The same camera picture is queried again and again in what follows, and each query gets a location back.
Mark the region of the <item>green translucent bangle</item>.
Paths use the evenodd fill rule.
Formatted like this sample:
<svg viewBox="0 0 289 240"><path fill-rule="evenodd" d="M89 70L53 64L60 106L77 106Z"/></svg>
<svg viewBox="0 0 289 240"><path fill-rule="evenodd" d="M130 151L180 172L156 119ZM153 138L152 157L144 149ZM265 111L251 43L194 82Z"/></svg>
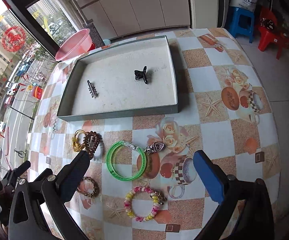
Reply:
<svg viewBox="0 0 289 240"><path fill-rule="evenodd" d="M140 168L132 171L132 154L140 157ZM113 178L120 181L134 181L144 174L147 167L147 155L144 149L132 142L120 140L113 143L105 157L106 168Z"/></svg>

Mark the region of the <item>metal alligator hair clip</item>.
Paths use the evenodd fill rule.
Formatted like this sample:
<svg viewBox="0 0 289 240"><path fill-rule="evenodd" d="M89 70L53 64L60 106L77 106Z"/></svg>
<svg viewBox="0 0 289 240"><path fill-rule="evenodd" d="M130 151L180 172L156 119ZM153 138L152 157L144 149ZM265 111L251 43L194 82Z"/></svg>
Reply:
<svg viewBox="0 0 289 240"><path fill-rule="evenodd" d="M98 96L98 92L97 92L95 86L93 85L93 83L91 83L89 80L87 80L87 85L89 88L89 93L91 94L92 98L96 98Z"/></svg>

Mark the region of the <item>black claw hair clip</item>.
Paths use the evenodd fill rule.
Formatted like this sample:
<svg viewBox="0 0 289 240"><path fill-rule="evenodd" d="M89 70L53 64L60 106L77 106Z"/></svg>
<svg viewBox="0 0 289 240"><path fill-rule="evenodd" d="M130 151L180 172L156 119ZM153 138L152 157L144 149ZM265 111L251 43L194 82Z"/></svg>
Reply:
<svg viewBox="0 0 289 240"><path fill-rule="evenodd" d="M135 75L135 80L136 81L143 80L146 85L148 84L148 80L147 80L147 66L144 66L142 71L134 70L134 75Z"/></svg>

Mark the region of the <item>patterned checkered tablecloth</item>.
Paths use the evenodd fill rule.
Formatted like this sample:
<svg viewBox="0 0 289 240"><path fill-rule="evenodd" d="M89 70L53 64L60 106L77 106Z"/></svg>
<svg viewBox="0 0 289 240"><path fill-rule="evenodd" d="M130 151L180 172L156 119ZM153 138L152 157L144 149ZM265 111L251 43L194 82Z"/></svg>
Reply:
<svg viewBox="0 0 289 240"><path fill-rule="evenodd" d="M277 205L280 156L273 114L254 68L224 29L166 33L174 60L180 111L176 114L65 122L57 111L73 63L52 73L33 125L29 179L44 169L58 173L74 157L71 139L83 129L102 135L104 146L87 176L99 185L96 198L84 196L83 181L66 207L89 239L194 239L217 208L197 175L192 156L203 150L226 174L261 178ZM105 155L119 141L142 148L161 141L148 173L119 181L108 172Z"/></svg>

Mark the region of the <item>green shallow tray box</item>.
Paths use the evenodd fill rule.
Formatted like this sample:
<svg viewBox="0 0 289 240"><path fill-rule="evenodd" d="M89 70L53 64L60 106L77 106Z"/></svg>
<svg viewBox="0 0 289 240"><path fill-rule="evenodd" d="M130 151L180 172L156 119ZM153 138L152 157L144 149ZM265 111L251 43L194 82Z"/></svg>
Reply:
<svg viewBox="0 0 289 240"><path fill-rule="evenodd" d="M134 70L147 66L146 85ZM92 98L87 85L95 86ZM172 55L165 35L110 46L77 59L61 97L57 116L70 121L178 112Z"/></svg>

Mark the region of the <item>pink plastic basin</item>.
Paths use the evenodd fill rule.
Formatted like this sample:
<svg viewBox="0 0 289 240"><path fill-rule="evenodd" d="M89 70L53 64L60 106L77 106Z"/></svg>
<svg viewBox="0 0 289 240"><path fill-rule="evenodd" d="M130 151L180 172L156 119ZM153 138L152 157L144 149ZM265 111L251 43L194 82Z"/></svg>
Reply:
<svg viewBox="0 0 289 240"><path fill-rule="evenodd" d="M96 46L90 36L90 29L82 29L69 37L55 55L56 61L66 61L73 57L95 49Z"/></svg>

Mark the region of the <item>red plastic chair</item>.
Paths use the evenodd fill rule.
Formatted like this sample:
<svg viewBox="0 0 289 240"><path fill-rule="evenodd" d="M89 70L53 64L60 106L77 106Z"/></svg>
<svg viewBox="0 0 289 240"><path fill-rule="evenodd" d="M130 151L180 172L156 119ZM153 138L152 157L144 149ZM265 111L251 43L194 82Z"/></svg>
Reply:
<svg viewBox="0 0 289 240"><path fill-rule="evenodd" d="M265 51L269 45L276 45L278 48L276 59L279 60L283 48L289 48L289 36L281 27L278 26L276 16L267 7L262 7L260 11L257 30L260 33L258 49L260 51Z"/></svg>

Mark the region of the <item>blue plastic stool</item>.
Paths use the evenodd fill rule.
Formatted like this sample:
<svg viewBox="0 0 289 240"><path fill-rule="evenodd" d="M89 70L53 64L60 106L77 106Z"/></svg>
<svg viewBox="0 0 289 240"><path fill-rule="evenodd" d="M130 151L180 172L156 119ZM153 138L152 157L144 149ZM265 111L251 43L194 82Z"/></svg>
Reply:
<svg viewBox="0 0 289 240"><path fill-rule="evenodd" d="M253 12L239 7L229 7L228 31L233 37L246 36L249 38L249 43L252 43L254 26L255 15Z"/></svg>

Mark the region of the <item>white cabinet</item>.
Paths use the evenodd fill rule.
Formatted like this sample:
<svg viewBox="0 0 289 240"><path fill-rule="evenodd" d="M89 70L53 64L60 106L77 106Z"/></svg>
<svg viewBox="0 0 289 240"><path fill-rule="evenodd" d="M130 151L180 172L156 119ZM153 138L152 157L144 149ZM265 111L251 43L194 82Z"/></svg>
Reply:
<svg viewBox="0 0 289 240"><path fill-rule="evenodd" d="M218 27L223 21L220 0L74 1L104 39L173 27Z"/></svg>

